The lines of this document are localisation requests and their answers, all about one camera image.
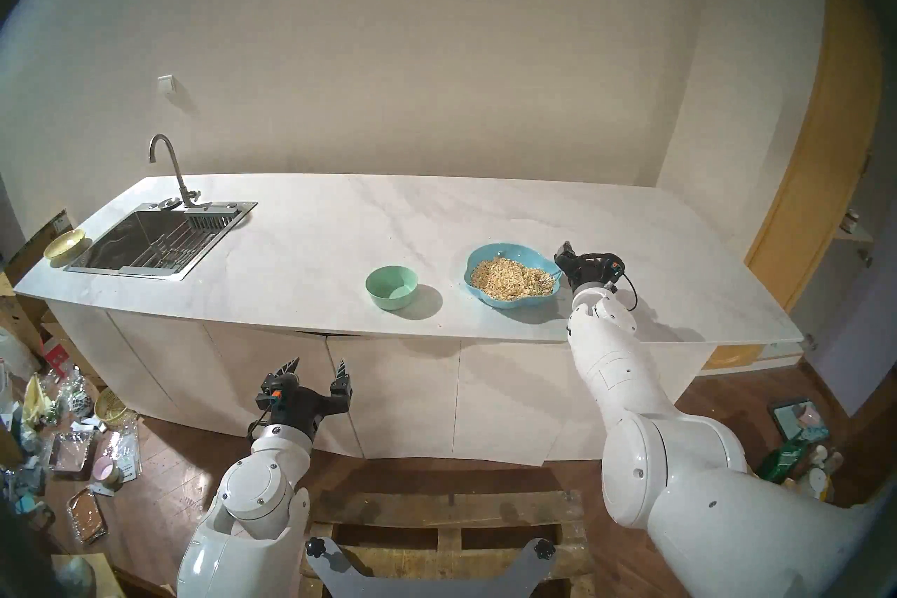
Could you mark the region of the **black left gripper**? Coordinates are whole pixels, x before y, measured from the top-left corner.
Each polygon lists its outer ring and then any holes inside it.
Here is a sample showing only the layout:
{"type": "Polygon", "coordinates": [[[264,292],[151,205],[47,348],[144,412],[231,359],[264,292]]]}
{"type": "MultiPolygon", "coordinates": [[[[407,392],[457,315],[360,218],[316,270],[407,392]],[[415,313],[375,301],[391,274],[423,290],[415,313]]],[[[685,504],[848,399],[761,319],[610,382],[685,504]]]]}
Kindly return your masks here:
{"type": "MultiPolygon", "coordinates": [[[[299,378],[296,375],[299,363],[300,358],[292,359],[277,371],[275,377],[299,378]]],[[[346,364],[340,360],[335,386],[328,395],[301,385],[278,385],[274,387],[271,397],[270,426],[296,429],[313,443],[326,417],[349,412],[352,387],[346,364]]]]}

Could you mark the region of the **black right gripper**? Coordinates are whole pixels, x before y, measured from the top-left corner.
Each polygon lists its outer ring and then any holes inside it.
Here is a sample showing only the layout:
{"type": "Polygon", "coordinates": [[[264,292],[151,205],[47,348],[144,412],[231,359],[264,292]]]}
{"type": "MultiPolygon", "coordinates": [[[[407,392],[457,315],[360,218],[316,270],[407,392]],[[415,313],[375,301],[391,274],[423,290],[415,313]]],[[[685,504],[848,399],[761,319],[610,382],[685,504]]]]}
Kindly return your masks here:
{"type": "Polygon", "coordinates": [[[554,274],[560,277],[567,274],[567,267],[571,262],[569,284],[572,294],[578,294],[582,289],[603,287],[603,255],[589,253],[575,254],[570,241],[564,241],[559,248],[559,257],[554,257],[556,270],[554,274]]]}

